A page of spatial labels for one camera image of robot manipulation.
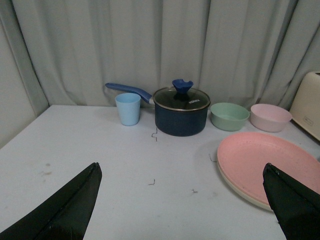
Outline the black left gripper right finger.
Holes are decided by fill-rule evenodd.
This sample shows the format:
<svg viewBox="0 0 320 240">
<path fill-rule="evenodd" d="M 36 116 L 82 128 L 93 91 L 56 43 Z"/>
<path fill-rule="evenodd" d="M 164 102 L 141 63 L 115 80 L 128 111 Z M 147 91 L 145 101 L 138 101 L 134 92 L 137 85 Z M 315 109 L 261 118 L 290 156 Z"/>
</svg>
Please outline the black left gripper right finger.
<svg viewBox="0 0 320 240">
<path fill-rule="evenodd" d="M 320 195 L 293 177 L 267 163 L 263 188 L 287 240 L 320 238 Z"/>
</svg>

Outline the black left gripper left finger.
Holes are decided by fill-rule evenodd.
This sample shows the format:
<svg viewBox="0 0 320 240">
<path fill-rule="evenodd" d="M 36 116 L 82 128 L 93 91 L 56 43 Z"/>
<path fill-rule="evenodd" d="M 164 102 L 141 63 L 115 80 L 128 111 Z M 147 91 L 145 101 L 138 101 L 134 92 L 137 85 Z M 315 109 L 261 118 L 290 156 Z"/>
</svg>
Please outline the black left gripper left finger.
<svg viewBox="0 0 320 240">
<path fill-rule="evenodd" d="M 94 162 L 33 211 L 0 233 L 2 240 L 82 240 L 89 225 L 102 170 Z"/>
</svg>

